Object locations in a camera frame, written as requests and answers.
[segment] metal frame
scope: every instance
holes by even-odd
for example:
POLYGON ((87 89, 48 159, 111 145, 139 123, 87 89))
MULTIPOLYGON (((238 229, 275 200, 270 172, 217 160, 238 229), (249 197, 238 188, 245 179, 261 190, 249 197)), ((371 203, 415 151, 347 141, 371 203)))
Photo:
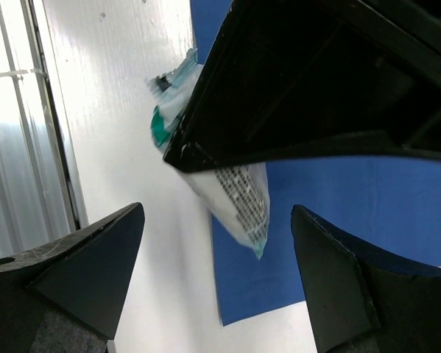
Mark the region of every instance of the metal frame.
POLYGON ((0 0, 0 257, 80 228, 51 97, 30 3, 0 0))
POLYGON ((66 181, 67 188, 71 197, 71 206, 73 207, 74 216, 80 228, 88 225, 88 216, 86 213, 85 202, 82 196, 82 188, 80 184, 80 175, 77 169, 76 157, 74 154, 73 143, 71 141, 71 133, 68 125, 68 117, 66 115, 63 94, 60 86, 60 78, 57 63, 54 57, 54 49, 52 38, 49 31, 49 25, 46 18, 45 8, 41 0, 21 0, 27 3, 29 12, 32 12, 38 27, 40 48, 44 54, 44 70, 48 76, 48 83, 52 95, 52 104, 56 112, 55 123, 57 123, 60 133, 61 149, 60 153, 64 163, 66 164, 66 181))

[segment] white surface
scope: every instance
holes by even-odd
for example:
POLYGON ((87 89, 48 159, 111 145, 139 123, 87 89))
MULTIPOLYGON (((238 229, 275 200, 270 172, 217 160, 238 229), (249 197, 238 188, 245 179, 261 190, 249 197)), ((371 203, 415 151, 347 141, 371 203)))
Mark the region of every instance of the white surface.
POLYGON ((117 352, 315 352, 304 304, 222 328, 208 213, 152 146, 144 82, 191 46, 188 0, 43 3, 89 221, 145 207, 117 352))

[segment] blue cloth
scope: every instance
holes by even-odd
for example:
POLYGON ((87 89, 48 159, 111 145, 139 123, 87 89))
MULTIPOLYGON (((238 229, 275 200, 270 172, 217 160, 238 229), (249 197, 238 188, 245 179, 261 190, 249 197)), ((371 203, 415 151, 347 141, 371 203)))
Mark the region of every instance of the blue cloth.
MULTIPOLYGON (((231 0, 191 0, 202 63, 231 0)), ((303 204, 391 252, 441 265, 441 163, 340 157, 267 164, 269 240, 261 261, 213 220, 217 300, 224 325, 304 300, 290 217, 303 204)))

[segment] plastic package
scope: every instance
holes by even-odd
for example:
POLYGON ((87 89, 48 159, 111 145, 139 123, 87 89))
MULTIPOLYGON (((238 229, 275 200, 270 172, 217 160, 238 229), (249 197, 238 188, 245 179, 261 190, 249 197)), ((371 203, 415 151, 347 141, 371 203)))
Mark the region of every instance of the plastic package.
MULTIPOLYGON (((196 49, 190 49, 179 68, 149 81, 149 87, 158 99, 151 123, 152 139, 161 151, 168 147, 202 71, 202 65, 196 61, 196 52, 196 49)), ((251 248, 260 259, 269 227, 270 201, 265 164, 178 173, 235 240, 251 248)))

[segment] screw hole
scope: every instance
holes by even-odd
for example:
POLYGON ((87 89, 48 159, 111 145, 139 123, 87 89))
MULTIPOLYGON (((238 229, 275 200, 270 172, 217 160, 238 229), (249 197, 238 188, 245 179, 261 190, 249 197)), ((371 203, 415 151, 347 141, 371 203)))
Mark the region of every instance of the screw hole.
POLYGON ((0 259, 0 265, 5 265, 7 263, 13 263, 15 261, 14 257, 3 257, 0 259))

